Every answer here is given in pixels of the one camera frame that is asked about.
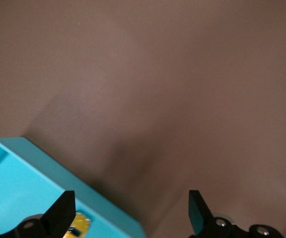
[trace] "brown table surface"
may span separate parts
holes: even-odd
[[[286,1],[0,0],[0,137],[186,238],[188,190],[286,232]]]

